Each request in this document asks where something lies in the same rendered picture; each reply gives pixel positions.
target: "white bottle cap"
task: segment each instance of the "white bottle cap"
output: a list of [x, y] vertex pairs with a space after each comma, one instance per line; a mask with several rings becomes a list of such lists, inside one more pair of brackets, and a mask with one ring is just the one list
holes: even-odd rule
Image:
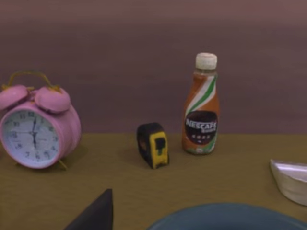
[[199, 53], [196, 56], [196, 68], [201, 70], [215, 70], [217, 56], [211, 53]]

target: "gold handle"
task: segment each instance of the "gold handle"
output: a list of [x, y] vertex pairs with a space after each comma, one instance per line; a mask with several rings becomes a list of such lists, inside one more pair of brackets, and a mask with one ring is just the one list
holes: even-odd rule
[[5, 90], [5, 89], [9, 88], [9, 87], [12, 85], [12, 83], [13, 83], [13, 81], [14, 81], [14, 79], [15, 79], [16, 76], [26, 75], [26, 74], [32, 74], [32, 75], [36, 75], [36, 76], [42, 77], [42, 78], [45, 80], [45, 82], [47, 83], [48, 88], [49, 88], [50, 90], [54, 90], [54, 91], [57, 91], [57, 92], [61, 92], [60, 86], [58, 86], [58, 85], [52, 85], [51, 82], [49, 81], [49, 79], [47, 78], [47, 76], [46, 76], [44, 73], [39, 72], [39, 71], [32, 71], [32, 70], [18, 71], [18, 72], [13, 73], [13, 74], [10, 76], [9, 83], [8, 83], [7, 85], [3, 84], [3, 85], [1, 86], [1, 87], [2, 87], [2, 90]]

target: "yellow and black tape measure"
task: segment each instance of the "yellow and black tape measure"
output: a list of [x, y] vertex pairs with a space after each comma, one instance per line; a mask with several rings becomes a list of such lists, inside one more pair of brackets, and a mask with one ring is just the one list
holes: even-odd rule
[[140, 125], [137, 141], [139, 152], [150, 167], [157, 169], [169, 164], [166, 134], [159, 123]]

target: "pink clock casing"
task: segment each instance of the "pink clock casing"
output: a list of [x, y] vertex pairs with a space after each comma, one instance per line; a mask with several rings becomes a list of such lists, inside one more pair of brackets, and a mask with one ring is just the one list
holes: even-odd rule
[[[13, 109], [9, 110], [1, 119], [0, 121], [0, 129], [2, 130], [2, 126], [3, 126], [3, 122], [4, 120], [10, 116], [11, 114], [17, 112], [17, 111], [21, 111], [21, 110], [30, 110], [33, 111], [37, 114], [39, 114], [40, 116], [44, 117], [46, 120], [48, 120], [51, 125], [54, 127], [57, 135], [58, 135], [58, 142], [59, 142], [59, 150], [57, 155], [53, 158], [52, 161], [48, 161], [48, 163], [44, 164], [44, 165], [40, 165], [40, 166], [28, 166], [25, 165], [23, 162], [21, 162], [18, 158], [14, 157], [13, 155], [10, 154], [8, 148], [6, 148], [5, 146], [5, 142], [3, 141], [3, 136], [2, 136], [2, 132], [0, 132], [0, 139], [3, 143], [3, 147], [4, 149], [7, 151], [7, 153], [18, 163], [20, 163], [21, 165], [27, 166], [27, 167], [31, 167], [31, 168], [46, 168], [52, 164], [54, 164], [55, 162], [59, 161], [60, 159], [62, 159], [63, 157], [69, 155], [78, 145], [80, 139], [81, 139], [81, 122], [79, 119], [79, 116], [76, 112], [76, 110], [73, 108], [72, 105], [68, 104], [67, 101], [69, 99], [70, 102], [70, 98], [68, 96], [68, 94], [63, 90], [64, 93], [64, 97], [66, 100], [60, 100], [59, 96], [55, 96], [55, 94], [57, 94], [58, 92], [50, 92], [49, 90], [45, 90], [44, 88], [41, 88], [38, 91], [33, 91], [31, 92], [28, 97], [26, 98], [25, 102], [20, 103], [20, 100], [24, 100], [24, 97], [18, 96], [21, 95], [22, 92], [24, 90], [23, 87], [18, 87], [16, 88], [16, 86], [13, 86], [12, 88], [14, 88], [15, 90], [15, 94], [17, 95], [15, 98], [12, 98], [12, 100], [8, 101], [7, 100], [7, 96], [5, 96], [5, 93], [9, 93], [10, 89], [1, 92], [1, 96], [0, 96], [0, 108], [4, 108], [4, 107], [9, 107], [12, 105], [16, 105]], [[36, 100], [37, 99], [37, 93], [41, 93], [40, 94], [40, 99], [43, 98], [43, 100], [45, 100], [45, 104], [47, 102], [47, 106], [50, 107], [53, 106], [53, 110], [54, 112], [60, 112], [61, 109], [65, 109], [64, 112], [61, 113], [57, 113], [57, 114], [51, 114], [51, 113], [47, 113], [46, 111], [42, 110], [42, 107], [36, 104]]]

